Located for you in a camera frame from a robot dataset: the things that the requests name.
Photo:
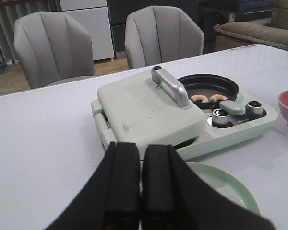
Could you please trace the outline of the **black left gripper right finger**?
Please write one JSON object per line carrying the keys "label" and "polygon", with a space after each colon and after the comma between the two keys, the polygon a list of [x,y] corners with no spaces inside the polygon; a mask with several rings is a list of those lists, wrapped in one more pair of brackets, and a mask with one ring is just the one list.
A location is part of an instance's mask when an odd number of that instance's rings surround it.
{"label": "black left gripper right finger", "polygon": [[160,214],[175,230],[273,230],[274,225],[235,204],[196,175],[173,146],[149,145],[143,162],[143,226]]}

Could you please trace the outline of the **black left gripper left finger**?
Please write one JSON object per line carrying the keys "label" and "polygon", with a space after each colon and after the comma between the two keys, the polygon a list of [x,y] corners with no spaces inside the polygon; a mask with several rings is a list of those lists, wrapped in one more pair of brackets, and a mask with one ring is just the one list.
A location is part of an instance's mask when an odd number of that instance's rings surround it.
{"label": "black left gripper left finger", "polygon": [[140,160],[135,143],[111,142],[94,174],[48,230],[139,228]]}

